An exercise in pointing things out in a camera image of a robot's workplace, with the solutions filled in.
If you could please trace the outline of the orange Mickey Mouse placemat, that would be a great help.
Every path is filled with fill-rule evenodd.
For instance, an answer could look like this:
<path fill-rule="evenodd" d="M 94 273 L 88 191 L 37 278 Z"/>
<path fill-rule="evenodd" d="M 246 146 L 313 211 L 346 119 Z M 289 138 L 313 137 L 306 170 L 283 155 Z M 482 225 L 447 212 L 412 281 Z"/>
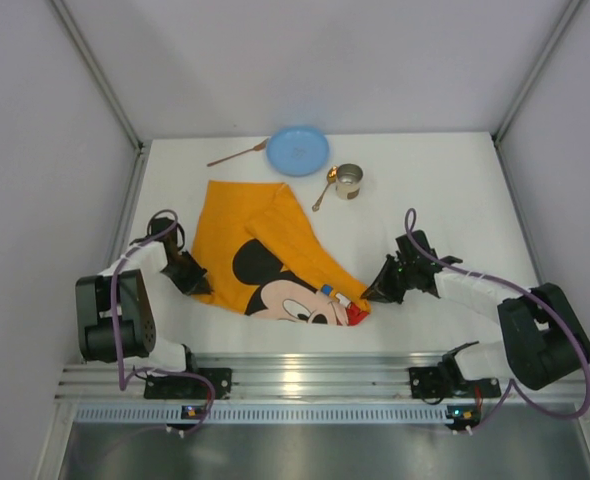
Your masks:
<path fill-rule="evenodd" d="M 323 248 L 285 183 L 210 181 L 191 254 L 207 271 L 207 305 L 341 327 L 371 312 L 365 285 Z"/>

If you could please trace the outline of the gold fork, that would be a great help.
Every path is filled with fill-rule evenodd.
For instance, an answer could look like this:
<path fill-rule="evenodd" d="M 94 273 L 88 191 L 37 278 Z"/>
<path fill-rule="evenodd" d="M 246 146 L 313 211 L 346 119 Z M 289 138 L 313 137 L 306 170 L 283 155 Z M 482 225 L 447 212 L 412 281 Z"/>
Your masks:
<path fill-rule="evenodd" d="M 229 155 L 229 156 L 227 156 L 227 157 L 224 157 L 224 158 L 221 158 L 221 159 L 218 159 L 218 160 L 211 161 L 211 162 L 209 162 L 209 163 L 207 164 L 207 167 L 213 167 L 213 166 L 219 165 L 219 164 L 221 164 L 221 163 L 224 163 L 224 162 L 226 162 L 226 161 L 229 161 L 229 160 L 232 160 L 232 159 L 234 159 L 234 158 L 237 158 L 237 157 L 243 156 L 243 155 L 245 155 L 245 154 L 248 154 L 248 153 L 252 153 L 252 152 L 261 152 L 261 151 L 263 151 L 263 150 L 265 150 L 265 149 L 266 149 L 268 142 L 269 142 L 269 139 L 268 139 L 268 138 L 266 138 L 266 139 L 264 139 L 262 142 L 260 142 L 260 143 L 258 143 L 258 144 L 256 144 L 256 145 L 254 145 L 254 146 L 253 146 L 253 147 L 251 147 L 251 148 L 248 148 L 248 149 L 242 150 L 242 151 L 240 151 L 240 152 L 234 153 L 234 154 L 232 154 L 232 155 Z"/>

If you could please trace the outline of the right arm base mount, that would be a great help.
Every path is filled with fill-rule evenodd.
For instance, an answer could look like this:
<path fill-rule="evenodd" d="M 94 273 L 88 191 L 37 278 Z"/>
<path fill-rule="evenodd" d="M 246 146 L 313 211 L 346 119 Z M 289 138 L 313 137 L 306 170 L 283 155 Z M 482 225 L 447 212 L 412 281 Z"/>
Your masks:
<path fill-rule="evenodd" d="M 495 378 L 465 380 L 438 366 L 411 367 L 408 373 L 411 397 L 431 404 L 457 398 L 495 399 L 502 395 L 499 381 Z"/>

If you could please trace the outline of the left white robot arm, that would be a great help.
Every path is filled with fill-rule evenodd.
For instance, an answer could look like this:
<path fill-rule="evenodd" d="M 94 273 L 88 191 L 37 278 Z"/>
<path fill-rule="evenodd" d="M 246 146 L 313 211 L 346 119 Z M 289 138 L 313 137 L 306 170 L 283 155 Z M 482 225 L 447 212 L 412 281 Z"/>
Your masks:
<path fill-rule="evenodd" d="M 185 296 L 212 292 L 207 270 L 184 249 L 183 227 L 167 216 L 151 219 L 146 235 L 110 267 L 77 280 L 78 344 L 84 360 L 122 364 L 138 357 L 165 371 L 197 370 L 189 347 L 157 332 L 146 289 L 157 278 Z"/>

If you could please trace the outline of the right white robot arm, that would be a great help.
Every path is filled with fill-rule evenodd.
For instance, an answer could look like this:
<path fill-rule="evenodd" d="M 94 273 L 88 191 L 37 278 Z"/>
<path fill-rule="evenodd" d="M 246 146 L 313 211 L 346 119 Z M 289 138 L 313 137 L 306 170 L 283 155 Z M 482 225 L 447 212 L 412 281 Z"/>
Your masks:
<path fill-rule="evenodd" d="M 500 328 L 498 342 L 470 342 L 450 352 L 463 379 L 508 371 L 537 391 L 590 365 L 590 340 L 561 287 L 545 283 L 526 289 L 467 270 L 457 257 L 439 258 L 422 230 L 399 236 L 396 243 L 397 252 L 386 256 L 363 299 L 400 304 L 408 291 L 418 290 L 462 305 Z"/>

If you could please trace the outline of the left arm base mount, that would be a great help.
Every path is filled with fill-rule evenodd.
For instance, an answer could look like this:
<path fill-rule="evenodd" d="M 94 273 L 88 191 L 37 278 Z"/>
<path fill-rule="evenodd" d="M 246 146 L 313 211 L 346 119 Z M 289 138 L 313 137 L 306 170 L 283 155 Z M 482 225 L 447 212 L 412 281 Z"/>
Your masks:
<path fill-rule="evenodd" d="M 147 400 L 207 400 L 224 399 L 232 387 L 233 370 L 230 368 L 200 368 L 197 374 L 213 386 L 214 394 L 201 380 L 185 376 L 148 375 L 145 380 L 144 398 Z"/>

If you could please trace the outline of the gold spoon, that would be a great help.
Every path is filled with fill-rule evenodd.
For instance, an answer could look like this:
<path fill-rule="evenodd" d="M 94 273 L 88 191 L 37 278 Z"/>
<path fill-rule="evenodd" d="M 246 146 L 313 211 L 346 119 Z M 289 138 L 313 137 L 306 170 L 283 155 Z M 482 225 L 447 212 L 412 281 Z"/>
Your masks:
<path fill-rule="evenodd" d="M 326 185 L 324 186 L 324 189 L 322 190 L 321 194 L 319 195 L 319 197 L 317 198 L 317 200 L 315 201 L 315 203 L 311 207 L 311 210 L 313 212 L 319 211 L 327 191 L 329 190 L 329 188 L 332 185 L 334 185 L 336 183 L 337 170 L 338 170 L 337 166 L 333 166 L 328 170 L 328 172 L 326 174 Z"/>

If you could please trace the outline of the blue plate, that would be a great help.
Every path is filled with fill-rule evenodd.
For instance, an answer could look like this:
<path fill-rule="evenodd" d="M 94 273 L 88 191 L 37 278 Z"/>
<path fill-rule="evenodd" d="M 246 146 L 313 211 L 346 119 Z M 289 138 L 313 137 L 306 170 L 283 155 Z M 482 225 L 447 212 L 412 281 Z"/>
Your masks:
<path fill-rule="evenodd" d="M 279 173 L 303 177 L 322 169 L 330 157 L 327 137 L 311 126 L 285 127 L 268 140 L 266 156 Z"/>

